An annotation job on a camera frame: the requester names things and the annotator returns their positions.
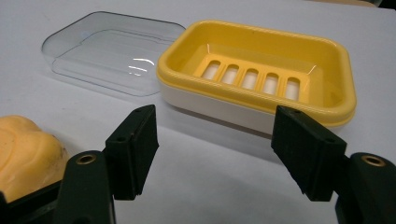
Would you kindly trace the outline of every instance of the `yellow soap dish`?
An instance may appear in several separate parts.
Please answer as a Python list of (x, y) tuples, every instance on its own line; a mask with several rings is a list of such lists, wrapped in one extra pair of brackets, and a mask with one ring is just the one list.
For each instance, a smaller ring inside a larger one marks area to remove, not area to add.
[(163, 98), (178, 107), (271, 133), (277, 105), (327, 127), (352, 119), (347, 51), (326, 38), (225, 21), (198, 21), (160, 57)]

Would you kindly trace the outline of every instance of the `soap bar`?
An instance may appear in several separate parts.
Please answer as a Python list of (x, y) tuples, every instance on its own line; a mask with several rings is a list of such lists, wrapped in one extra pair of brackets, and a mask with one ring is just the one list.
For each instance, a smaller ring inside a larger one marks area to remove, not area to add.
[(67, 151), (22, 116), (0, 118), (0, 190), (8, 203), (62, 179)]

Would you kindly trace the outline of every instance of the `clear plastic lid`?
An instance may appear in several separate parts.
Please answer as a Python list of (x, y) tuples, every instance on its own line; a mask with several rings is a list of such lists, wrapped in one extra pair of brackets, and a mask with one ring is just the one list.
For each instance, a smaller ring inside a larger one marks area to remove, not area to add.
[(159, 91), (156, 65), (179, 24), (94, 12), (49, 36), (42, 52), (62, 80), (133, 96)]

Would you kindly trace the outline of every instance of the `black plastic part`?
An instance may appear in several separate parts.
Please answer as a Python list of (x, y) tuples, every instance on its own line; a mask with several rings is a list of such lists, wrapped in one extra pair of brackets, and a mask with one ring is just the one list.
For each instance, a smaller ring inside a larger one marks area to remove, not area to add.
[(348, 175), (363, 223), (396, 223), (396, 167), (379, 156), (356, 153)]
[(106, 159), (102, 152), (82, 152), (67, 162), (53, 223), (115, 223)]
[(333, 170), (347, 143), (304, 112), (278, 106), (271, 147), (311, 201), (332, 197)]
[(116, 200), (140, 195), (158, 148), (155, 106), (134, 110), (106, 140), (107, 164)]
[(0, 223), (50, 223), (60, 185), (56, 182), (12, 203), (7, 203), (0, 192)]

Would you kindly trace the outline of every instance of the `white table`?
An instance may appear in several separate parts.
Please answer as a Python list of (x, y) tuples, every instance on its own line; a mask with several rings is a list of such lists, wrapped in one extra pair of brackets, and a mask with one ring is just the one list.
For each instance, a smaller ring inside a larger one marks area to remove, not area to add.
[(173, 21), (219, 19), (333, 39), (349, 52), (358, 106), (338, 134), (346, 154), (396, 162), (396, 13), (292, 0), (3, 1), (0, 116), (19, 114), (60, 138), (71, 155), (101, 150), (123, 119), (155, 104), (160, 148), (142, 196), (116, 202), (118, 223), (337, 223), (330, 203), (301, 194), (268, 136), (168, 105), (159, 93), (125, 101), (52, 78), (46, 37), (94, 11)]

